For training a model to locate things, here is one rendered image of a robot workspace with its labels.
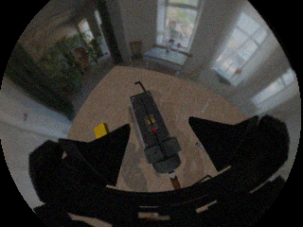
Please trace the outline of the yellow block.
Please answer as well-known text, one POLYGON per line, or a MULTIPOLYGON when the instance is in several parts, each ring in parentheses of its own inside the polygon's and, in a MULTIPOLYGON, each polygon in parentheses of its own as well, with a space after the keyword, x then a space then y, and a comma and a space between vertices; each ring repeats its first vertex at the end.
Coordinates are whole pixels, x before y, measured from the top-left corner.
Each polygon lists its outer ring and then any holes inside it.
POLYGON ((109 133, 109 129, 107 129, 107 124, 103 124, 103 122, 101 125, 98 125, 98 127, 94 129, 96 139, 99 139, 101 136, 107 135, 107 133, 109 133))

